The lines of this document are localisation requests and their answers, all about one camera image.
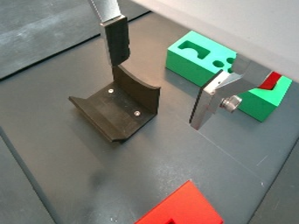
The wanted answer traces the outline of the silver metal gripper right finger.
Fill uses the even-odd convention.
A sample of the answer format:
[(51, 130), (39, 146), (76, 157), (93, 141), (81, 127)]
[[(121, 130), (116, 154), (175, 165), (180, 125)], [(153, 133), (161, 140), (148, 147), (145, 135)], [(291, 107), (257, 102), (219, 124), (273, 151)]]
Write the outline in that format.
[(256, 88), (271, 74), (269, 68), (240, 54), (231, 70), (232, 73), (220, 70), (216, 77), (200, 88), (189, 118), (189, 124), (196, 130), (219, 108), (232, 113), (241, 103), (239, 94)]

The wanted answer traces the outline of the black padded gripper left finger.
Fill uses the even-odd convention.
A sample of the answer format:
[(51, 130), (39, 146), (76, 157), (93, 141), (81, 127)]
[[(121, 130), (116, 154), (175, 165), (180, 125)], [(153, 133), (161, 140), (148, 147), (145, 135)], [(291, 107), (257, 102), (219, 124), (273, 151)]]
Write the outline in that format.
[(111, 66), (120, 65), (129, 57), (127, 17), (121, 14), (117, 0), (88, 0), (105, 38)]

